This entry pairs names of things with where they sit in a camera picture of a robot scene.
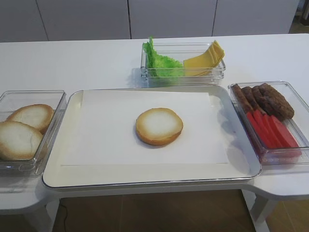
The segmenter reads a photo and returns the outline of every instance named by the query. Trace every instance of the white tray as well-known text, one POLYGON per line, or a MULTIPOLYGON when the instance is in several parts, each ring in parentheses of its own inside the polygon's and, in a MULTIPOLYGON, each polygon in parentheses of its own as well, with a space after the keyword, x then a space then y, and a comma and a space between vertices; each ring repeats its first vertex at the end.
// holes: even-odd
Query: white tray
POLYGON ((247 180, 261 165, 219 86, 84 90, 73 94, 43 174, 52 188, 247 180), (179 138, 152 147, 135 134, 139 114, 173 109, 179 138))

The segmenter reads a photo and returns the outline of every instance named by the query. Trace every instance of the floor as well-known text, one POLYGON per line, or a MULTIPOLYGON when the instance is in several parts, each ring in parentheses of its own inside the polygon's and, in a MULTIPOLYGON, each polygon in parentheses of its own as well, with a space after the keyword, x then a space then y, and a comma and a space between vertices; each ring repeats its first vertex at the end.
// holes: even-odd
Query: floor
MULTIPOLYGON (((308 232, 309 200, 280 202, 271 232, 308 232)), ((21 215, 0 216, 1 231, 35 232, 21 215)), ((53 232, 254 232, 240 190, 66 198, 53 232)))

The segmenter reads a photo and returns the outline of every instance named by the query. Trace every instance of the white paper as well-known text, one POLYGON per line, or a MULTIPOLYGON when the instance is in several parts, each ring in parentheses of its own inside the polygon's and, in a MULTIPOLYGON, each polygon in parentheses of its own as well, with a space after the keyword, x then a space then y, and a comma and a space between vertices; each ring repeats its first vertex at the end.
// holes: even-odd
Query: white paper
POLYGON ((62 165, 228 163, 207 93, 84 91, 80 114, 62 165), (183 121, 180 136, 163 147, 143 143, 135 132, 137 117, 158 107, 183 121))

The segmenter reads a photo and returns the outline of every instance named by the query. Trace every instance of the red tomato slice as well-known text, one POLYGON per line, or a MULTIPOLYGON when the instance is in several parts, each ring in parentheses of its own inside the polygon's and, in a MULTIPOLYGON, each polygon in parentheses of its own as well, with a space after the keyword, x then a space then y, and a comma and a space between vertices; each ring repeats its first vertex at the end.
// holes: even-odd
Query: red tomato slice
POLYGON ((274 148, 282 148, 283 145, 281 144, 281 142, 277 138, 275 132, 270 127, 270 124, 268 122, 268 118, 270 118, 268 115, 263 115, 263 124, 268 130, 268 133, 269 133, 268 137, 269 137, 269 139, 271 139, 272 144, 274 145, 274 148))
POLYGON ((272 130, 275 132, 277 138, 282 143, 283 147, 298 147, 298 144, 288 129, 275 116, 268 119, 272 130))
POLYGON ((257 122, 257 124, 259 125, 259 127, 261 128, 261 130, 268 135, 268 130, 265 127, 265 125, 263 124, 263 115, 262 115, 261 111, 255 110, 253 112, 253 117, 254 117, 255 121, 257 122))
POLYGON ((272 146, 271 142, 265 136, 265 134, 263 133, 261 128, 258 126, 258 124, 256 123, 255 119, 253 118, 253 116, 250 112, 247 113, 247 118, 250 121, 250 123, 251 123, 253 129, 255 130, 255 132, 257 133, 257 135, 260 137, 262 142, 266 145, 266 147, 271 147, 272 146))

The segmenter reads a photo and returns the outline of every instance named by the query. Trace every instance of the lettuce leaf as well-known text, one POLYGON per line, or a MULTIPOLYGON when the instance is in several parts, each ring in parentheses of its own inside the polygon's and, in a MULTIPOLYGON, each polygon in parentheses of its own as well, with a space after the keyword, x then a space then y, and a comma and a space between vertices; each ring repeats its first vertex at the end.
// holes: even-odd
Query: lettuce leaf
POLYGON ((150 71, 151 76, 171 77, 184 75, 183 70, 178 70, 178 68, 183 68, 182 63, 168 56, 157 54, 154 50, 152 37, 149 38, 149 42, 143 43, 143 49, 147 53, 147 68, 153 69, 150 71))

